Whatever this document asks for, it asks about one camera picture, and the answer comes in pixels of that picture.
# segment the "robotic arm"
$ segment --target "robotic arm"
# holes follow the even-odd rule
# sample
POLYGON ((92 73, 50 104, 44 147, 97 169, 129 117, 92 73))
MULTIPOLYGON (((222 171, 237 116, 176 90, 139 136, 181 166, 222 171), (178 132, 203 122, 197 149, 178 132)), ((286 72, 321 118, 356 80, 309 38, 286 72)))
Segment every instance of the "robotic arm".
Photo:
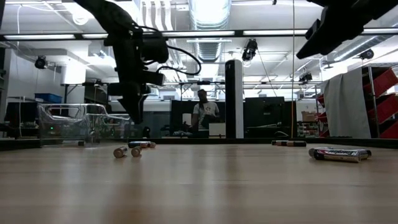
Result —
MULTIPOLYGON (((378 19, 393 7, 398 0, 307 0, 323 8, 321 19, 317 19, 305 34, 307 43, 297 53, 298 58, 315 54, 327 55, 343 41, 353 39, 363 32, 363 26, 372 19, 378 19)), ((146 83, 162 85, 164 76, 160 69, 148 71, 146 65, 165 63, 169 59, 166 39, 158 30, 140 27, 131 16, 117 4, 105 0, 75 0, 77 4, 94 15, 102 28, 108 33, 105 46, 112 46, 116 61, 119 83, 108 86, 108 93, 122 96, 120 104, 126 109, 132 120, 142 122, 142 107, 150 88, 146 83), (153 30, 143 34, 142 28, 153 30)), ((182 51, 199 64, 196 73, 178 72, 187 75, 200 73, 200 62, 188 52, 182 51)))
POLYGON ((108 33, 105 46, 112 46, 119 83, 108 85, 108 93, 122 96, 120 104, 134 123, 142 122, 142 108, 150 88, 146 83, 163 85, 163 74, 147 71, 146 65, 165 63, 169 59, 166 39, 155 30, 143 35, 143 30, 117 4, 99 0, 75 0, 94 15, 108 33))
POLYGON ((305 34, 307 43, 297 53, 303 59, 315 54, 328 55, 346 40, 361 34, 372 19, 378 19, 398 5, 398 0, 307 0, 323 7, 305 34))

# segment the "wire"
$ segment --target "wire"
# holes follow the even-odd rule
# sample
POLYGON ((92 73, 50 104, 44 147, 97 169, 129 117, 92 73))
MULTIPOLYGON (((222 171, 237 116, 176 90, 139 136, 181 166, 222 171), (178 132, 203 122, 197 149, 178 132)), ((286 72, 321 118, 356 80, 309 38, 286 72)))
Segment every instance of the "wire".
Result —
POLYGON ((57 65, 54 66, 54 79, 53 79, 53 83, 55 83, 55 75, 57 74, 57 65))
POLYGON ((20 9, 22 9, 22 6, 19 6, 18 10, 17 10, 17 31, 18 31, 18 34, 19 34, 19 11, 20 11, 20 9))
POLYGON ((44 12, 68 12, 69 10, 68 9, 41 9, 41 8, 37 8, 37 7, 34 7, 34 6, 29 6, 29 5, 21 5, 22 7, 29 7, 29 8, 32 8, 32 9, 36 9, 36 10, 39 10, 39 11, 44 11, 44 12))
POLYGON ((294 51, 295 51, 295 28, 296 28, 296 24, 295 24, 295 16, 296 16, 296 13, 295 13, 295 8, 294 8, 294 0, 293 0, 293 65, 292 65, 292 70, 293 70, 293 72, 292 72, 292 135, 291 135, 291 138, 293 137, 293 133, 294 133, 294 129, 293 129, 293 127, 294 127, 294 101, 293 101, 293 96, 294 96, 294 72, 295 72, 295 69, 294 69, 294 59, 295 59, 295 55, 294 55, 294 51))
POLYGON ((153 28, 153 27, 147 27, 147 26, 138 26, 138 27, 140 27, 141 29, 149 29, 149 30, 153 30, 155 32, 160 32, 158 29, 153 28))
POLYGON ((278 97, 278 95, 277 95, 277 94, 276 94, 276 92, 275 92, 275 89, 274 89, 274 87, 272 86, 271 79, 269 78, 269 75, 268 75, 268 72, 267 72, 266 66, 264 65, 264 62, 262 61, 262 57, 261 57, 261 54, 260 54, 260 51, 259 51, 259 49, 257 49, 257 51, 259 52, 259 56, 260 56, 260 60, 261 60, 261 63, 262 63, 262 67, 264 68, 264 71, 266 71, 266 75, 267 75, 267 78, 268 78, 269 84, 271 84, 272 91, 274 91, 274 94, 275 94, 275 96, 276 96, 276 97, 278 97))
MULTIPOLYGON (((17 70, 17 79, 19 80, 19 71, 18 71, 18 52, 16 53, 16 62, 15 62, 15 65, 16 65, 16 70, 17 70)), ((19 120, 18 120, 18 122, 19 122, 19 137, 21 138, 22 137, 22 130, 21 130, 21 100, 22 100, 22 97, 20 96, 19 97, 19 114, 18 114, 18 116, 19 116, 19 120)))
POLYGON ((37 74, 36 74, 36 86, 35 86, 35 93, 37 92, 37 82, 38 82, 38 80, 39 80, 39 69, 38 69, 38 68, 36 68, 36 70, 37 70, 37 74))
POLYGON ((173 67, 170 67, 170 66, 161 66, 160 68, 158 68, 156 70, 156 73, 159 73, 162 69, 165 69, 165 68, 174 70, 176 72, 181 72, 182 74, 186 74, 186 75, 198 75, 201 72, 201 63, 200 63, 200 61, 195 56, 193 56, 191 53, 187 52, 186 50, 180 49, 178 47, 172 47, 172 46, 169 46, 169 45, 167 47, 170 48, 170 49, 179 51, 179 52, 183 52, 183 53, 187 54, 189 57, 191 57, 192 59, 194 59, 194 61, 196 61, 197 64, 199 65, 199 70, 197 72, 195 72, 195 73, 189 73, 189 72, 183 72, 183 71, 181 71, 181 70, 179 70, 177 68, 173 68, 173 67))

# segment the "blue bin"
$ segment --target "blue bin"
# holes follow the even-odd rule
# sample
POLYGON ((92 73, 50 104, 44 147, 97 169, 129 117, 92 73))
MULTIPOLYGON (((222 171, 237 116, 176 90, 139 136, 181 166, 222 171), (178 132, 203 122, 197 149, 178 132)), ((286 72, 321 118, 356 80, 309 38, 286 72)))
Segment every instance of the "blue bin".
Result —
POLYGON ((49 103, 62 103, 62 96, 57 96, 51 93, 35 93, 35 98, 43 99, 49 103))

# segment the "wooden surface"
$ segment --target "wooden surface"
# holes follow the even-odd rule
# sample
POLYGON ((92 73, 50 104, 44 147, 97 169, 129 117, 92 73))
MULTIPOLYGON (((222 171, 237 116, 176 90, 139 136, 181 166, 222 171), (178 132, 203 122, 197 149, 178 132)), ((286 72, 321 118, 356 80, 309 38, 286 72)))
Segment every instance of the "wooden surface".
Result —
POLYGON ((398 223, 398 151, 361 164, 306 148, 159 145, 0 152, 0 223, 398 223))

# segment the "man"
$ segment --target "man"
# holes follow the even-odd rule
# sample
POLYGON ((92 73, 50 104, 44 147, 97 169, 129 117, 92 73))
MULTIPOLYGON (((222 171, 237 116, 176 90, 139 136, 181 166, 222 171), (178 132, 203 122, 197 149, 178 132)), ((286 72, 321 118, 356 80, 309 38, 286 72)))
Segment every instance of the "man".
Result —
POLYGON ((220 111, 216 103, 207 100, 205 90, 199 90, 198 96, 199 103, 193 108, 192 127, 195 129, 197 126, 198 131, 208 131, 209 122, 217 118, 220 111))

